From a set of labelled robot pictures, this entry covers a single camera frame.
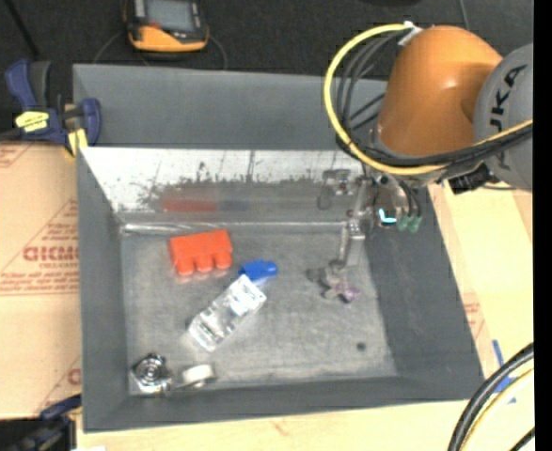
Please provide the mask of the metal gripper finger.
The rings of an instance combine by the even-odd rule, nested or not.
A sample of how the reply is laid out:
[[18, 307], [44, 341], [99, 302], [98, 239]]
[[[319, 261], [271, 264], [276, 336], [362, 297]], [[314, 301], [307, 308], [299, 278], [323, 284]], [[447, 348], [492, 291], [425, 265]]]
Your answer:
[[342, 226], [336, 256], [329, 262], [334, 273], [357, 267], [362, 258], [366, 234], [361, 224], [349, 221]]
[[352, 193], [349, 169], [330, 169], [323, 172], [322, 186], [317, 198], [319, 210], [328, 210], [335, 197]]

